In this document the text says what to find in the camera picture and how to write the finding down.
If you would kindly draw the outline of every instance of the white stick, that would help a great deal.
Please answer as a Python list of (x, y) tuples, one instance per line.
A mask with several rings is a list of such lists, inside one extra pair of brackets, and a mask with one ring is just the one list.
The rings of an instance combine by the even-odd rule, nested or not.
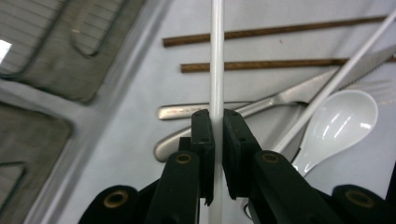
[(342, 79), (349, 73), (349, 71), (355, 66), (359, 59), (367, 52), (367, 50), (375, 43), (375, 41), (388, 29), (393, 23), (396, 17), (396, 8), (390, 13), (387, 18), (382, 22), (381, 26), (375, 33), (369, 38), (369, 40), (361, 47), (361, 49), (346, 62), (346, 64), (340, 69), (340, 71), (332, 78), (324, 89), (315, 97), (315, 99), (309, 104), (301, 117), (297, 120), (293, 127), (288, 133), (277, 143), (273, 148), (275, 152), (282, 152), (283, 149), (288, 145), (291, 139), (299, 132), (306, 122), (311, 118), (315, 110), (320, 106), (326, 97), (328, 97), (336, 88), (336, 86), (342, 81)]
[(215, 179), (214, 199), (209, 207), (209, 223), (221, 224), (222, 219), (222, 124), (224, 114), (224, 92), (223, 92), (223, 0), (212, 0), (212, 32), (211, 63), (210, 63), (210, 103), (209, 117), (212, 123), (213, 134), (216, 144), (215, 156)]

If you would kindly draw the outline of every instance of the wooden chopstick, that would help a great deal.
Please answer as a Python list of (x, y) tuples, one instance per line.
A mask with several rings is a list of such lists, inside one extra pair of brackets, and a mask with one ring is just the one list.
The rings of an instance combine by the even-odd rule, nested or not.
[[(283, 34), (290, 32), (298, 32), (298, 31), (306, 31), (306, 30), (317, 30), (338, 26), (348, 26), (348, 25), (356, 25), (368, 22), (379, 22), (384, 20), (385, 16), (371, 17), (371, 18), (361, 18), (355, 20), (345, 20), (345, 21), (325, 21), (318, 23), (308, 23), (302, 25), (291, 25), (291, 26), (279, 26), (272, 28), (263, 28), (263, 29), (253, 29), (253, 30), (242, 30), (242, 31), (231, 31), (224, 33), (224, 39), (235, 39), (235, 38), (243, 38), (257, 35), (274, 35), (274, 34)], [(163, 39), (164, 47), (172, 47), (178, 45), (187, 45), (194, 43), (203, 43), (210, 41), (210, 34), (201, 34), (201, 35), (184, 35), (184, 36), (175, 36), (175, 37), (167, 37)]]
[[(342, 59), (307, 59), (307, 60), (282, 60), (282, 61), (256, 61), (256, 62), (231, 62), (224, 63), (225, 71), (249, 70), (263, 68), (287, 68), (287, 67), (307, 67), (307, 66), (332, 66), (342, 65), (347, 62), (347, 58)], [(388, 62), (396, 63), (396, 58), (390, 58)], [(208, 72), (209, 63), (183, 63), (180, 65), (181, 73)]]

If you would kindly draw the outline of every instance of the black plastic part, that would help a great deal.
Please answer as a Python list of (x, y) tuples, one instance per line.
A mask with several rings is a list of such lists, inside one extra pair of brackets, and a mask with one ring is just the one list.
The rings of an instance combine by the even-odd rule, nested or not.
[(254, 179), (278, 223), (344, 223), (282, 155), (254, 155)]
[(178, 139), (178, 151), (191, 151), (190, 137), (180, 137)]
[(179, 151), (169, 157), (152, 197), (146, 224), (198, 223), (199, 164), (198, 156), (190, 151)]
[(264, 197), (257, 185), (252, 185), (250, 196), (248, 199), (248, 210), (251, 219), (255, 224), (276, 224), (276, 218), (271, 211), (271, 207)]
[(138, 217), (134, 223), (141, 224), (144, 223), (144, 221), (146, 220), (149, 206), (151, 204), (151, 200), (154, 196), (155, 190), (157, 189), (158, 182), (160, 182), (159, 179), (139, 191), (139, 201), (138, 206), (136, 207)]
[(392, 177), (390, 178), (386, 201), (396, 206), (396, 162), (393, 167)]
[(215, 140), (209, 112), (206, 109), (191, 116), (191, 151), (196, 153), (201, 161), (201, 198), (205, 198), (205, 203), (210, 205), (213, 201), (215, 176)]
[(87, 208), (79, 224), (130, 224), (137, 220), (137, 191), (114, 186), (99, 193)]
[(344, 185), (332, 192), (336, 211), (347, 223), (396, 223), (396, 208), (368, 189)]
[(262, 149), (239, 113), (225, 109), (223, 122), (222, 165), (228, 191), (234, 200), (248, 197), (253, 155)]

